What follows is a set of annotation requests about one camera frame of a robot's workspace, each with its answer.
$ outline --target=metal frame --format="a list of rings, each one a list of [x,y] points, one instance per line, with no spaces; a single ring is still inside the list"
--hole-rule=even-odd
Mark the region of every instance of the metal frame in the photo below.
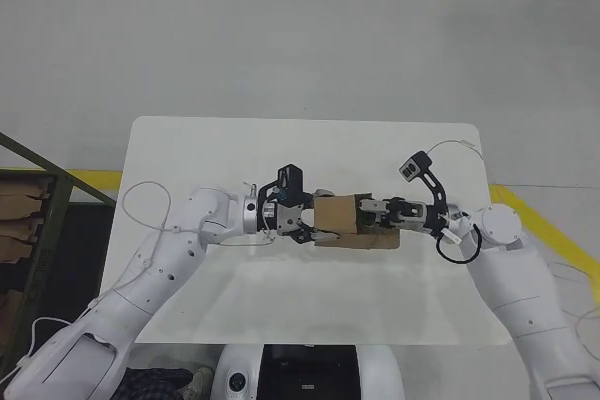
[[[64,216],[69,205],[69,199],[74,187],[77,187],[105,205],[115,207],[116,202],[109,196],[90,186],[83,180],[71,175],[66,170],[55,165],[46,158],[28,149],[17,141],[0,132],[0,145],[18,154],[26,160],[36,164],[45,171],[0,171],[0,174],[13,175],[40,175],[55,178],[54,189],[49,199],[46,211],[45,223],[42,227],[35,251],[30,257],[30,270],[27,284],[23,292],[23,300],[20,304],[15,326],[11,332],[9,343],[1,360],[0,378],[15,368],[16,363],[22,357],[28,347],[29,330],[31,324],[37,317],[38,308],[42,300],[47,278],[51,271],[53,256]]]
[[[11,150],[12,152],[16,153],[20,157],[23,157],[26,160],[31,161],[32,163],[36,164],[40,168],[42,168],[46,171],[49,171],[55,175],[58,175],[58,177],[62,177],[63,179],[69,181],[69,183],[71,183],[72,186],[75,186],[78,189],[84,190],[85,192],[89,193],[91,196],[100,200],[104,204],[106,204],[108,206],[116,205],[116,201],[113,200],[111,197],[109,197],[106,194],[102,193],[101,191],[97,190],[93,186],[90,186],[85,181],[76,178],[75,176],[68,173],[66,170],[58,167],[51,161],[42,157],[38,153],[30,150],[29,148],[23,146],[22,144],[16,142],[15,140],[11,139],[9,136],[5,135],[2,132],[0,132],[0,146],[6,148],[7,150]]]

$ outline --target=black cable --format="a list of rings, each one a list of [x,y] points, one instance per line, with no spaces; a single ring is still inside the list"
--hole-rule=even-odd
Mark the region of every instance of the black cable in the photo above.
[[[469,258],[468,260],[454,260],[452,258],[449,258],[446,254],[444,254],[442,252],[442,250],[440,249],[440,241],[442,241],[443,235],[438,236],[438,239],[436,240],[436,250],[438,251],[438,254],[440,254],[440,256],[442,258],[444,258],[445,260],[447,260],[453,264],[469,264],[471,261],[478,258],[478,255],[480,254],[480,249],[482,248],[482,233],[480,233],[480,229],[478,229],[478,225],[474,224],[473,230],[475,230],[476,235],[478,235],[478,247],[476,248],[476,252],[471,256],[471,258]]]

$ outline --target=yellow tape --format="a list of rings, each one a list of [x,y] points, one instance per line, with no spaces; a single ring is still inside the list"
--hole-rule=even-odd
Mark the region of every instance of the yellow tape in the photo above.
[[[122,179],[122,172],[120,171],[69,169],[67,172],[98,190],[118,190]]]
[[[491,185],[489,191],[494,203],[504,203],[516,210],[529,232],[564,258],[567,263],[589,274],[593,299],[600,305],[600,262],[578,247],[573,240],[560,232],[551,222],[525,204],[506,187]]]

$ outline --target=box flap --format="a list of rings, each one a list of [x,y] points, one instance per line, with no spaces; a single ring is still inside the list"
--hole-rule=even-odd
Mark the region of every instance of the box flap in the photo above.
[[[11,220],[28,217],[40,211],[42,201],[27,196],[1,196],[0,220]]]
[[[40,197],[47,191],[48,182],[0,181],[1,196]]]
[[[357,233],[355,196],[316,197],[313,226],[328,232]]]
[[[11,221],[0,221],[0,236],[12,237],[18,240],[28,241],[33,238],[42,224],[42,218],[24,218]]]
[[[0,236],[0,263],[15,264],[20,258],[31,256],[32,247],[28,244]]]

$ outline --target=white table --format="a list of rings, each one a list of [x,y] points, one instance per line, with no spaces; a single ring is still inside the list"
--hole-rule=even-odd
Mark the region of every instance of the white table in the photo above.
[[[172,218],[195,186],[246,192],[243,181],[264,185],[294,163],[304,170],[305,191],[430,203],[425,186],[408,184],[397,168],[446,139],[480,149],[477,130],[465,124],[142,117],[133,124],[120,193],[140,181],[164,184],[175,210],[170,221],[177,223]],[[431,157],[450,201],[474,209],[488,204],[484,165],[473,152],[447,144]],[[154,187],[128,198],[129,210],[153,225],[165,206]],[[148,233],[118,203],[102,290]],[[316,248],[288,238],[265,247],[212,246],[138,341],[483,345],[504,344],[509,336],[464,267],[440,258],[432,238],[403,232],[394,251]]]

